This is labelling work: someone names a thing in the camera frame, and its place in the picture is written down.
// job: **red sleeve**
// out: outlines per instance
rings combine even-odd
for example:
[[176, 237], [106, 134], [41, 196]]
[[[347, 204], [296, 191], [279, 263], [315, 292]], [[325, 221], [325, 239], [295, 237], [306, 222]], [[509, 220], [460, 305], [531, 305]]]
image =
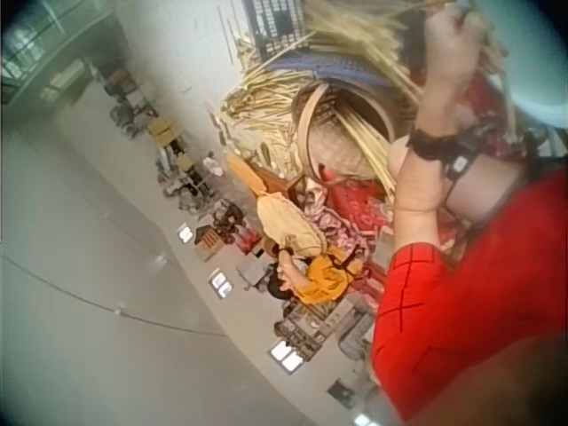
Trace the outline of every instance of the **red sleeve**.
[[377, 314], [374, 354], [414, 321], [425, 297], [446, 274], [440, 252], [429, 243], [416, 242], [395, 254]]

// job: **watch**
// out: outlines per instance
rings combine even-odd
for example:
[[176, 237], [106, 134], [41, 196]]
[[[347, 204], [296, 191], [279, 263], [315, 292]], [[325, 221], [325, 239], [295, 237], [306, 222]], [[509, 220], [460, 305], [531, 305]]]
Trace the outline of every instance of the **watch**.
[[420, 158], [433, 162], [440, 160], [447, 163], [452, 156], [457, 135], [433, 137], [425, 131], [414, 129], [406, 146], [412, 148]]

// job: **person in red shirt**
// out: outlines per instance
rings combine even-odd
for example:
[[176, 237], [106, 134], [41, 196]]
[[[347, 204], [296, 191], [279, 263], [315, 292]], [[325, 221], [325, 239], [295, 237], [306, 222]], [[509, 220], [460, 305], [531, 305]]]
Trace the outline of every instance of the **person in red shirt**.
[[[455, 109], [486, 30], [476, 13], [455, 6], [427, 21], [428, 76], [415, 128], [431, 144], [457, 132]], [[372, 349], [377, 377], [404, 421], [466, 369], [568, 325], [565, 169], [515, 193], [449, 271], [437, 224], [446, 166], [417, 151], [408, 150], [398, 173], [396, 253]]]

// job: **pile of bamboo strips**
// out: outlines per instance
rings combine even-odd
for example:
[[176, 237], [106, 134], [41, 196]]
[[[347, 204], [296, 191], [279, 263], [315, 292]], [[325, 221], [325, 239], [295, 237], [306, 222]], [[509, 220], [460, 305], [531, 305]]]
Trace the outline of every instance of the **pile of bamboo strips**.
[[370, 3], [367, 0], [339, 4], [336, 0], [308, 0], [305, 8], [307, 25], [317, 33], [310, 40], [310, 48], [366, 58], [418, 105], [422, 89], [412, 82], [408, 69], [398, 60], [402, 49], [399, 34], [406, 29], [398, 17], [405, 12], [442, 3], [447, 1]]
[[335, 115], [361, 151], [363, 151], [376, 176], [383, 184], [389, 201], [394, 202], [395, 182], [387, 170], [389, 141], [353, 108], [340, 99], [335, 103]]
[[265, 69], [255, 46], [244, 38], [236, 41], [242, 79], [224, 97], [221, 112], [241, 130], [259, 131], [270, 150], [273, 165], [285, 175], [298, 171], [294, 150], [296, 129], [292, 120], [295, 95], [311, 81], [312, 74], [295, 70]]

